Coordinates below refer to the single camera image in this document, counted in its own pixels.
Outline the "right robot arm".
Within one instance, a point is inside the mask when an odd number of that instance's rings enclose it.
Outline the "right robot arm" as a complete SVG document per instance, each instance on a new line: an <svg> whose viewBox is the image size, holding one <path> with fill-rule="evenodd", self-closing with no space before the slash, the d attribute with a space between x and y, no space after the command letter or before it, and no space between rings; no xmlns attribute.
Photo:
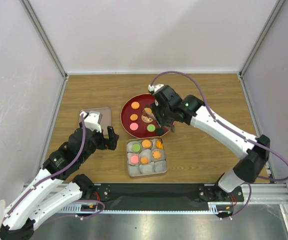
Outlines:
<svg viewBox="0 0 288 240"><path fill-rule="evenodd" d="M206 107L199 98L188 95L181 98L168 85L148 86L155 102L150 105L153 116L162 127L174 129L174 122L200 129L229 148L239 162L225 172L215 183L212 200L225 201L243 183L253 183L268 161L270 139L256 137L242 131Z"/></svg>

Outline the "tin lid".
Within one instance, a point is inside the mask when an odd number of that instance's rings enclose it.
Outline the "tin lid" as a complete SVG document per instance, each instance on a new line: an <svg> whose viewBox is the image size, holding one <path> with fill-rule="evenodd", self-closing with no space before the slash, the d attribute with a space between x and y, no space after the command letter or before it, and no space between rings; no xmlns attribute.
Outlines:
<svg viewBox="0 0 288 240"><path fill-rule="evenodd" d="M85 108L80 111L84 113L84 117L86 117L90 111L99 112L101 114L101 129L103 130L103 135L108 136L108 126L112 126L112 111L110 107L96 107L96 108Z"/></svg>

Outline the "orange leaf cookie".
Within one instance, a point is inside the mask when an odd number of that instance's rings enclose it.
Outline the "orange leaf cookie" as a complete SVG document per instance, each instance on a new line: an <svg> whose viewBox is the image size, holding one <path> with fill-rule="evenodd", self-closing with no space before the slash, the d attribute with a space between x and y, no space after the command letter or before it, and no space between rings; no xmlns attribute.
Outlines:
<svg viewBox="0 0 288 240"><path fill-rule="evenodd" d="M152 152L152 156L155 160L159 160L161 158L161 152L158 150L155 150Z"/></svg>

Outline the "metal tongs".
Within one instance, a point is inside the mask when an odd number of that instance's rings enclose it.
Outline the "metal tongs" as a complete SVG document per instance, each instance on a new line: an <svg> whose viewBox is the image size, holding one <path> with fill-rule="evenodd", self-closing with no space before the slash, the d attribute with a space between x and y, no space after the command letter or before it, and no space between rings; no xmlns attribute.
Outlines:
<svg viewBox="0 0 288 240"><path fill-rule="evenodd" d="M166 117L162 116L161 113L159 113L158 111L155 111L154 109L152 109L152 114L148 114L145 112L144 110L145 108L143 108L142 110L142 114L145 116L148 116L150 118L152 118L153 120L155 120L160 128L167 128L168 130L170 130L171 132L175 132L175 126L174 126L174 122L167 119Z"/></svg>

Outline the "orange fish cookie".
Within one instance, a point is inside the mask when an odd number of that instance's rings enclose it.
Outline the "orange fish cookie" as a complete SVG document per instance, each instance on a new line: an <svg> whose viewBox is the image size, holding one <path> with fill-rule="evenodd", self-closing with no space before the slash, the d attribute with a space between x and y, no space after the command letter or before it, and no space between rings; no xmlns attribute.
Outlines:
<svg viewBox="0 0 288 240"><path fill-rule="evenodd" d="M161 142L160 140L157 140L156 143L155 143L155 144L156 144L156 147L157 147L160 143L162 143L162 142Z"/></svg>

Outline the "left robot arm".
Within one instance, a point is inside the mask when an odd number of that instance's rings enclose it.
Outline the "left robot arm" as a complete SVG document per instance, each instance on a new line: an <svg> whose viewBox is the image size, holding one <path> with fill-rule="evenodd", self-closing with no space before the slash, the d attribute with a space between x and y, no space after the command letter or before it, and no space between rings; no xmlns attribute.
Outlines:
<svg viewBox="0 0 288 240"><path fill-rule="evenodd" d="M52 215L74 201L89 200L94 194L93 182L79 174L63 190L47 195L77 171L95 151L115 150L119 136L112 126L104 137L98 111L80 113L79 127L43 163L26 189L5 209L0 228L2 240L28 240Z"/></svg>

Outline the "tan round biscuit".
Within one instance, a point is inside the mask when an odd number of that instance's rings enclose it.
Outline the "tan round biscuit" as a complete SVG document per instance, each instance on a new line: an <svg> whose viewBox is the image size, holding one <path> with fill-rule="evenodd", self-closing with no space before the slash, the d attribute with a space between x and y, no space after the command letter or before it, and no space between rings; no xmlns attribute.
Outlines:
<svg viewBox="0 0 288 240"><path fill-rule="evenodd" d="M144 147L144 148L151 148L152 147L152 142L151 142L151 140L149 140L149 139L144 139L143 141L142 141L142 147Z"/></svg>

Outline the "black sandwich cookie top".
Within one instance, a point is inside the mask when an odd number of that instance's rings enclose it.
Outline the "black sandwich cookie top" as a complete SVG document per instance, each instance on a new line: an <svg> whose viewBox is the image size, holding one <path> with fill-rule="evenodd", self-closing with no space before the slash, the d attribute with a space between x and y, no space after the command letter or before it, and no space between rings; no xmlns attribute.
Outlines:
<svg viewBox="0 0 288 240"><path fill-rule="evenodd" d="M146 107L144 110L145 110L146 113L152 114L152 109Z"/></svg>

